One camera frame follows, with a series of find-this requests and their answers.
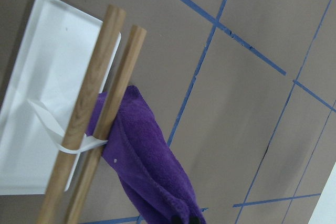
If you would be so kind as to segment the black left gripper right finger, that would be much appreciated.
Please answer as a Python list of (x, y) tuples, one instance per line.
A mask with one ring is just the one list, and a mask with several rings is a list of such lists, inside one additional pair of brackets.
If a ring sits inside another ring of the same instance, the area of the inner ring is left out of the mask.
[(197, 216), (190, 216), (189, 224), (199, 224), (199, 218)]

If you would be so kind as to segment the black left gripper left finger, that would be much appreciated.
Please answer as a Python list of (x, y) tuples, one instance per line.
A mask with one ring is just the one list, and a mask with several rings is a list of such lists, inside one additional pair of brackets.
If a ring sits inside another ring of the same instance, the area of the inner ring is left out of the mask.
[(172, 216), (171, 224), (181, 224), (181, 218), (178, 215)]

